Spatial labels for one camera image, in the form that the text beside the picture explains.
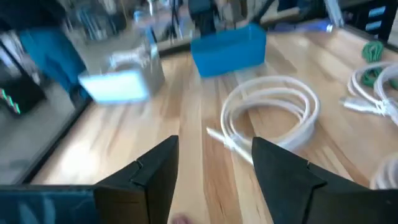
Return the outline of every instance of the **blue container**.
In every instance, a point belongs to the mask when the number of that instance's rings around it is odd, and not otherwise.
[[[191,42],[191,52],[200,76],[212,77],[264,62],[266,33],[249,24]]]

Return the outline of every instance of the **white cable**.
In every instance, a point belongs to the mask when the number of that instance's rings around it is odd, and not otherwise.
[[[373,68],[384,67],[378,78],[374,82],[374,94],[376,97],[367,93],[358,80],[364,75],[365,71]],[[341,100],[346,108],[365,112],[374,113],[383,116],[390,116],[393,122],[398,125],[398,110],[393,99],[387,97],[383,89],[383,84],[391,78],[398,77],[398,63],[395,62],[378,62],[369,64],[363,68],[356,70],[351,76],[347,87],[348,91],[356,98],[343,98]]]
[[[265,83],[288,83],[289,87],[261,88],[254,92],[246,94],[249,88],[263,85]],[[281,96],[294,95],[304,102],[303,105],[296,105],[292,101]],[[311,96],[313,101],[313,111],[311,113],[311,102],[308,99]],[[226,147],[236,151],[249,163],[253,164],[251,156],[251,138],[239,134],[234,126],[234,120],[245,110],[258,106],[278,106],[298,117],[298,123],[285,135],[272,139],[278,146],[289,151],[303,144],[309,139],[314,130],[314,123],[320,112],[320,101],[316,94],[301,81],[287,76],[260,77],[249,80],[238,85],[227,97],[221,110],[221,129],[222,133],[214,129],[207,128],[208,134],[223,142]]]
[[[382,161],[370,181],[370,189],[398,189],[398,154]]]

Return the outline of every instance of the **blue cloth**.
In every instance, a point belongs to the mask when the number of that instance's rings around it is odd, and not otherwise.
[[[41,71],[59,82],[67,92],[79,85],[78,75],[86,67],[61,29],[41,27],[24,30],[19,32],[19,38]]]

